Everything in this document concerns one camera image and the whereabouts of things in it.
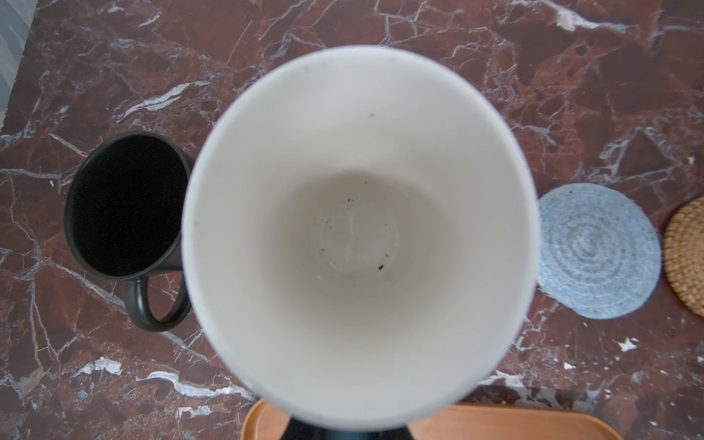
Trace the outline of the grey blue woven coaster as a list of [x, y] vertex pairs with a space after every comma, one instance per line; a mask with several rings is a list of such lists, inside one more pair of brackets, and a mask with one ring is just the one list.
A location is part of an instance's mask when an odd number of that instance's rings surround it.
[[630, 198], [573, 183], [539, 200], [538, 287], [578, 315], [614, 319], [636, 311], [660, 278], [659, 236]]

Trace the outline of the tan rattan coaster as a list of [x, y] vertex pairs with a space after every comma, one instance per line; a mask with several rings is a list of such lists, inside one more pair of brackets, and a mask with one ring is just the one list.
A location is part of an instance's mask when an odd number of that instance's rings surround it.
[[676, 296], [703, 316], [703, 197], [671, 217], [664, 236], [664, 267]]

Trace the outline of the light blue mug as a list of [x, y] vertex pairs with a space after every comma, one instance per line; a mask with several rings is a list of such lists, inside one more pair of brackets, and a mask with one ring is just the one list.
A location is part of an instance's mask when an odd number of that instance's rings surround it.
[[382, 431], [469, 394], [535, 293], [534, 180], [469, 82], [346, 46], [266, 74], [218, 120], [183, 210], [214, 351], [293, 418]]

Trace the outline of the black mug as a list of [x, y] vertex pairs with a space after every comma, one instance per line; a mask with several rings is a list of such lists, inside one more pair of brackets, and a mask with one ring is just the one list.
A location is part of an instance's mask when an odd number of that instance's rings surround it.
[[149, 279], [183, 271], [182, 218], [194, 160], [166, 137], [124, 133], [102, 143], [71, 183], [64, 231], [75, 260], [121, 282], [126, 313], [138, 328], [172, 330], [191, 310], [186, 285], [170, 311], [150, 308]]

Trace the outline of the right gripper view black finger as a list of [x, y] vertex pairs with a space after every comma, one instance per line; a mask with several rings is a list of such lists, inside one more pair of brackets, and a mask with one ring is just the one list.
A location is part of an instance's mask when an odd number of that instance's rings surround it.
[[414, 440], [407, 426], [373, 432], [322, 428], [291, 418], [280, 440]]

